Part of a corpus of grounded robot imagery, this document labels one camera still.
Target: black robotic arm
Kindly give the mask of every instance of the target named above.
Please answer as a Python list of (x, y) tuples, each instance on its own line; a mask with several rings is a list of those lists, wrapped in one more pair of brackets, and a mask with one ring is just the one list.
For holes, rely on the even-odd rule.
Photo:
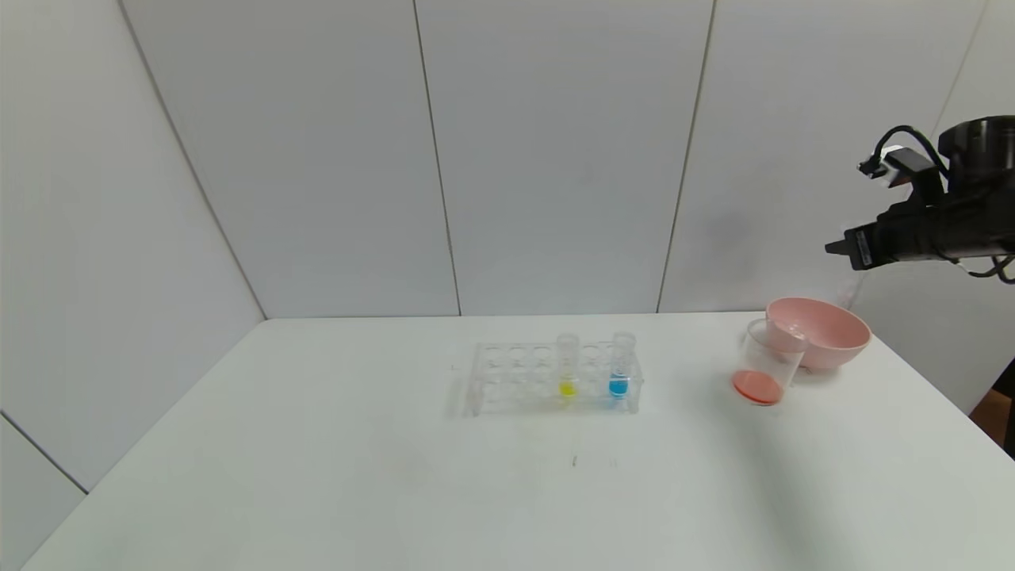
[[(886, 148), (896, 132), (913, 135), (930, 158), (908, 147)], [(960, 123), (941, 133), (938, 152), (948, 158), (949, 166), (916, 129), (903, 125), (885, 133), (859, 169), (889, 187), (908, 183), (912, 192), (876, 221), (848, 229), (842, 239), (825, 244), (825, 251), (849, 256), (858, 270), (906, 260), (961, 265), (961, 258), (990, 256), (993, 269), (966, 271), (1015, 283), (1015, 277), (1005, 273), (1015, 260), (1015, 116)]]

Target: red liquid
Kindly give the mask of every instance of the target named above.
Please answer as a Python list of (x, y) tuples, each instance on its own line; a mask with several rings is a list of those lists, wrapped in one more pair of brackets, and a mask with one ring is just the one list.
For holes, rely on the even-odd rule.
[(783, 387), (771, 375), (760, 371), (737, 371), (733, 374), (733, 388), (758, 405), (774, 405), (783, 399)]

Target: table surface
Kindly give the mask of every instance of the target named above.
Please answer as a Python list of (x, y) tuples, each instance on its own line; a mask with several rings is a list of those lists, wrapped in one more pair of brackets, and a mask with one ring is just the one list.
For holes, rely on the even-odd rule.
[[(24, 569), (1011, 567), (1015, 463), (877, 340), (747, 404), (756, 317), (265, 323)], [(461, 416), (476, 343), (620, 330), (637, 415)]]

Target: pink bowl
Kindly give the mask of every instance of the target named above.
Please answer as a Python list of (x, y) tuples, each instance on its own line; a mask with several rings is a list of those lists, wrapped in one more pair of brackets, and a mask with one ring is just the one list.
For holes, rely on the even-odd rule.
[(769, 319), (796, 326), (807, 336), (803, 367), (834, 369), (871, 343), (871, 329), (849, 311), (820, 300), (781, 298), (768, 304)]

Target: cable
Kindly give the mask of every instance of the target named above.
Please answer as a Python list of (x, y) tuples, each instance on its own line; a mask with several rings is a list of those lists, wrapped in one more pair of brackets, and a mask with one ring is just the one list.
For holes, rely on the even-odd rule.
[(1012, 263), (1012, 260), (1015, 260), (1015, 255), (1008, 256), (1001, 261), (998, 261), (997, 256), (992, 256), (991, 260), (994, 262), (994, 267), (992, 269), (989, 269), (987, 271), (969, 271), (968, 269), (966, 269), (965, 272), (973, 277), (994, 277), (995, 275), (998, 275), (999, 273), (1004, 271), (1005, 268), (1008, 267), (1008, 264)]
[(965, 270), (966, 273), (968, 273), (973, 277), (994, 277), (995, 275), (997, 275), (998, 279), (1000, 279), (1001, 281), (1011, 285), (1015, 285), (1015, 277), (1009, 277), (1008, 274), (1005, 273), (1005, 268), (1007, 268), (1009, 264), (1015, 261), (1015, 254), (1009, 255), (1005, 257), (1005, 259), (1003, 260), (999, 260), (998, 256), (991, 256), (991, 261), (994, 262), (994, 267), (987, 271), (970, 271), (969, 268), (962, 265), (962, 262), (960, 260), (944, 256), (942, 256), (942, 259), (945, 259), (959, 266), (960, 268)]
[(887, 133), (885, 133), (881, 137), (881, 140), (879, 140), (878, 144), (874, 147), (874, 153), (871, 154), (871, 157), (867, 161), (868, 164), (872, 167), (872, 169), (876, 167), (878, 163), (881, 161), (881, 151), (884, 149), (885, 143), (888, 142), (888, 139), (890, 139), (891, 136), (894, 135), (895, 133), (908, 133), (909, 135), (912, 136), (912, 138), (917, 139), (917, 141), (920, 142), (920, 145), (924, 147), (924, 150), (927, 152), (927, 154), (930, 155), (931, 160), (934, 161), (934, 164), (938, 167), (938, 170), (940, 170), (941, 173), (945, 175), (945, 177), (948, 177), (948, 166), (945, 166), (945, 163), (943, 160), (941, 160), (941, 155), (938, 154), (938, 151), (934, 150), (934, 145), (931, 144), (931, 141), (928, 140), (928, 138), (924, 136), (923, 133), (913, 129), (909, 125), (898, 125), (892, 127), (891, 129), (888, 130)]
[(994, 256), (994, 258), (992, 259), (994, 260), (994, 267), (996, 267), (998, 270), (998, 279), (1009, 285), (1015, 285), (1015, 277), (1008, 277), (1008, 275), (1005, 273), (1005, 267), (1007, 267), (1008, 264), (1011, 263), (1013, 259), (1015, 259), (1015, 256), (1008, 256), (1007, 258), (1005, 258), (1005, 261), (1002, 262), (1000, 265), (998, 264), (997, 256)]

